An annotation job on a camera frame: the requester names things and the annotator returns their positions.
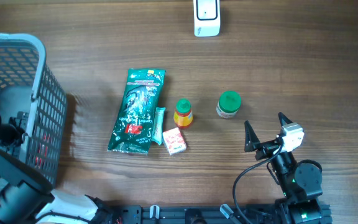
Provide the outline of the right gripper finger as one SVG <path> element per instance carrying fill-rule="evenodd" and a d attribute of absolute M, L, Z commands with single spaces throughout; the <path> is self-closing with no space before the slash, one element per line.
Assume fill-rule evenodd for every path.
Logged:
<path fill-rule="evenodd" d="M 257 137 L 252 125 L 248 120 L 244 123 L 245 126 L 245 132 L 246 132 L 246 145 L 249 144 L 259 144 L 259 138 Z"/>
<path fill-rule="evenodd" d="M 293 123 L 293 121 L 288 119 L 282 112 L 278 113 L 278 118 L 281 126 L 285 126 Z"/>

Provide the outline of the green lid jar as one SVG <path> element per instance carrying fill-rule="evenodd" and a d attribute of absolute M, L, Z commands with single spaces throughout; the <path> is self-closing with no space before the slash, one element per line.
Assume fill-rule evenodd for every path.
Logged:
<path fill-rule="evenodd" d="M 224 118 L 233 118 L 241 107 L 242 99 L 236 91 L 225 91 L 218 100 L 216 111 L 217 114 Z"/>

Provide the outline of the yellow red bottle green cap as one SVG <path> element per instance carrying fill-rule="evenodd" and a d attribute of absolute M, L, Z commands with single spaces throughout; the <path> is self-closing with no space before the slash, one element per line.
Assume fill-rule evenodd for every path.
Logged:
<path fill-rule="evenodd" d="M 173 119 L 175 124 L 182 129 L 187 128 L 192 124 L 193 113 L 191 110 L 191 103 L 189 100 L 185 98 L 178 100 L 173 115 Z"/>

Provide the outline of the small red white box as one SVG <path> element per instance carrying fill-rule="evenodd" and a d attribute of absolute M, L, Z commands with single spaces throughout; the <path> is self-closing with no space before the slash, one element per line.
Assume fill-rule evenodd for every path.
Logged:
<path fill-rule="evenodd" d="M 185 139 L 183 138 L 179 128 L 164 131 L 162 133 L 162 139 L 168 153 L 171 156 L 187 149 Z"/>

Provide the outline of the light green wipes packet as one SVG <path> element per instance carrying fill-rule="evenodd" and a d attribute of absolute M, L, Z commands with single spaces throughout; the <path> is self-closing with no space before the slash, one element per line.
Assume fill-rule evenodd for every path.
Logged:
<path fill-rule="evenodd" d="M 154 126 L 152 131 L 152 140 L 158 145 L 162 144 L 162 127 L 166 108 L 157 107 L 155 110 Z"/>

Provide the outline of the dark green 3M package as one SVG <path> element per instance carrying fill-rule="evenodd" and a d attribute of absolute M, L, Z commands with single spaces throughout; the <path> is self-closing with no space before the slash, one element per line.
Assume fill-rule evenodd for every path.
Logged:
<path fill-rule="evenodd" d="M 155 111 L 165 75 L 165 70 L 156 68 L 128 70 L 108 151 L 148 154 L 154 130 Z"/>

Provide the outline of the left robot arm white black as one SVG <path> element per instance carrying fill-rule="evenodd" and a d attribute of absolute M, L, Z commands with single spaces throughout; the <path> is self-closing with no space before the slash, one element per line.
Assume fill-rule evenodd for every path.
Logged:
<path fill-rule="evenodd" d="M 22 130 L 0 115 L 0 146 L 22 143 Z M 0 149 L 0 223 L 113 223 L 100 199 L 54 190 L 35 169 Z"/>

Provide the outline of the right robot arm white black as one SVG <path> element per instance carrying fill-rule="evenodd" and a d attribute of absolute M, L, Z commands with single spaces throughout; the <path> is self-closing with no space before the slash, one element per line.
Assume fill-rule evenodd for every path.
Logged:
<path fill-rule="evenodd" d="M 321 165 L 313 160 L 296 161 L 293 151 L 304 138 L 303 128 L 278 114 L 281 125 L 275 139 L 260 142 L 251 124 L 244 123 L 246 140 L 245 152 L 256 152 L 255 159 L 263 160 L 284 194 L 269 206 L 274 223 L 330 223 L 332 218 L 327 206 L 321 205 L 318 197 L 323 194 L 321 187 L 323 175 Z"/>

